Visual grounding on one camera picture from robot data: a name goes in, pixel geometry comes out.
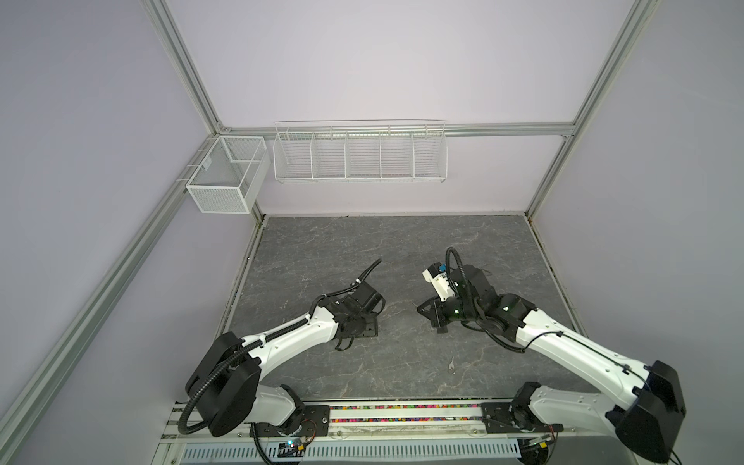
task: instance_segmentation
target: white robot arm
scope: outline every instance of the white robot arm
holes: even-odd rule
[[[457,268],[449,265],[450,255]],[[513,352],[528,348],[540,352],[602,393],[558,391],[528,382],[514,397],[506,421],[528,431],[555,423],[590,429],[617,437],[647,460],[669,461],[687,413],[673,368],[659,361],[649,366],[629,359],[558,323],[518,295],[499,295],[482,270],[463,266],[453,248],[447,249],[445,262],[423,272],[437,297],[417,308],[438,332],[445,333],[447,324],[459,321]]]
[[[282,434],[299,430],[304,416],[299,396],[289,386],[270,388],[260,381],[314,345],[338,339],[336,350],[346,350],[357,337],[377,336],[377,316],[385,299],[365,279],[380,261],[348,288],[318,296],[299,318],[241,339],[232,332],[215,339],[186,383],[189,400],[178,422],[179,433],[208,427],[213,436],[222,436],[244,420],[268,423]],[[348,343],[341,348],[345,339]],[[203,420],[189,425],[195,408]]]

